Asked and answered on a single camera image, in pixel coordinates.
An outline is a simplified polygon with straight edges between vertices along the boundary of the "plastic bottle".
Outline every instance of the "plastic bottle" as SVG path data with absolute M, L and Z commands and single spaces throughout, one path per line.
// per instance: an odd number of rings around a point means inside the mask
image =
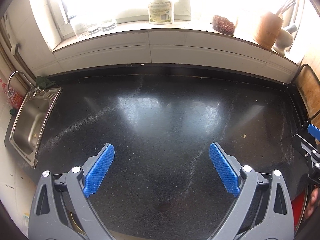
M 174 3 L 170 0 L 153 0 L 149 3 L 149 23 L 150 24 L 170 24 L 174 22 Z
M 22 105 L 23 96 L 16 90 L 14 90 L 13 87 L 9 87 L 9 93 L 7 93 L 7 84 L 2 81 L 2 78 L 0 78 L 0 85 L 2 86 L 2 92 L 8 98 L 8 103 L 10 104 L 10 106 L 18 110 Z

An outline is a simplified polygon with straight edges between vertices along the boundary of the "barcode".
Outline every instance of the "barcode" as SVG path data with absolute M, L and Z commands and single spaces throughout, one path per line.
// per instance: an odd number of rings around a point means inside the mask
M 166 14 L 166 15 L 161 15 L 161 20 L 169 20 L 170 19 L 170 15 Z

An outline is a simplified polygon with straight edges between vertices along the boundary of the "sink basin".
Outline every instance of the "sink basin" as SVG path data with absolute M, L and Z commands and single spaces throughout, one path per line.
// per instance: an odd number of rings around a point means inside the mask
M 9 141 L 27 163 L 36 167 L 42 133 L 61 88 L 27 93 L 14 121 Z

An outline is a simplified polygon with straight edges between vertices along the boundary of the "wooden cup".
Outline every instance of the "wooden cup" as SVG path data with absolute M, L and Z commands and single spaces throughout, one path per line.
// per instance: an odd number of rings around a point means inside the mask
M 253 39 L 265 49 L 271 49 L 275 43 L 283 20 L 272 12 L 261 16 L 257 29 L 252 33 Z

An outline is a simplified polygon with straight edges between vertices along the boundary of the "white tile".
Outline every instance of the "white tile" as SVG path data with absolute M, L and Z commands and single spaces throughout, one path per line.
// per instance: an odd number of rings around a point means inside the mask
M 172 45 L 150 45 L 153 63 L 212 66 L 259 75 L 265 62 L 215 49 Z
M 0 113 L 5 104 L 7 104 L 8 98 L 5 93 L 0 93 Z
M 36 190 L 36 184 L 34 184 L 30 177 L 19 167 L 17 167 L 14 174 L 14 185 L 27 190 Z
M 44 41 L 33 14 L 23 23 L 16 38 L 20 44 L 19 53 L 31 70 L 57 61 Z
M 151 62 L 149 46 L 143 45 L 99 50 L 59 61 L 65 71 L 104 65 L 149 62 Z
M 214 33 L 188 32 L 186 45 L 229 51 L 265 62 L 268 61 L 271 55 L 271 52 L 265 49 L 250 45 L 244 41 L 237 41 L 226 35 L 218 36 Z
M 36 70 L 33 70 L 35 76 L 49 76 L 57 73 L 61 73 L 64 70 L 60 66 L 59 62 L 54 62 L 53 64 L 43 66 L 41 68 L 38 68 Z
M 291 61 L 279 56 L 278 54 L 273 53 L 269 60 L 269 64 L 275 65 L 279 68 L 285 68 L 291 73 L 295 73 L 298 70 L 297 64 L 292 63 Z
M 29 0 L 13 0 L 7 9 L 9 22 L 14 34 L 32 14 Z
M 4 46 L 4 50 L 8 56 L 11 55 L 13 57 L 13 55 L 11 54 L 11 52 L 7 46 Z M 10 58 L 10 60 L 12 63 L 14 63 L 15 58 Z M 1 70 L 0 77 L 3 80 L 7 81 L 9 76 L 12 73 L 12 70 L 10 68 L 8 68 L 6 62 L 4 61 L 4 59 L 1 56 L 0 56 L 0 70 Z M 16 76 L 11 79 L 10 85 L 12 87 L 14 87 L 14 89 L 17 90 L 18 92 L 20 92 L 22 95 L 24 95 L 26 93 L 25 88 L 21 85 L 21 83 L 18 81 Z M 7 96 L 5 96 L 4 93 L 0 93 L 0 94 L 2 94 L 2 96 L 0 96 L 0 101 L 3 101 L 4 98 L 5 98 L 5 101 L 7 101 Z
M 149 31 L 152 45 L 185 45 L 188 31 Z
M 22 218 L 25 213 L 30 214 L 32 199 L 36 189 L 25 189 L 17 186 L 14 189 L 16 191 L 15 197 L 17 210 L 20 217 Z
M 4 147 L 4 135 L 6 130 L 1 130 L 2 140 L 0 141 L 0 182 L 14 186 L 14 175 L 16 172 L 16 163 L 11 154 L 7 151 L 7 147 Z
M 19 213 L 13 185 L 0 182 L 0 199 L 12 220 L 17 224 L 19 221 Z
M 33 10 L 39 31 L 42 34 L 47 46 L 52 51 L 61 42 L 61 37 L 51 16 L 49 5 L 41 6 Z
M 267 63 L 263 69 L 263 76 L 289 84 L 294 77 L 294 73 L 285 68 Z
M 148 33 L 144 32 L 127 32 L 127 33 L 115 33 L 112 35 L 96 37 L 91 40 L 85 40 L 69 47 L 65 47 L 57 52 L 54 52 L 55 57 L 58 60 L 73 57 L 76 55 L 119 47 L 148 45 Z
M 4 104 L 4 107 L 0 113 L 0 127 L 2 128 L 2 130 L 7 130 L 8 128 L 9 121 L 12 117 L 12 115 L 10 114 L 10 109 L 11 107 L 8 104 Z

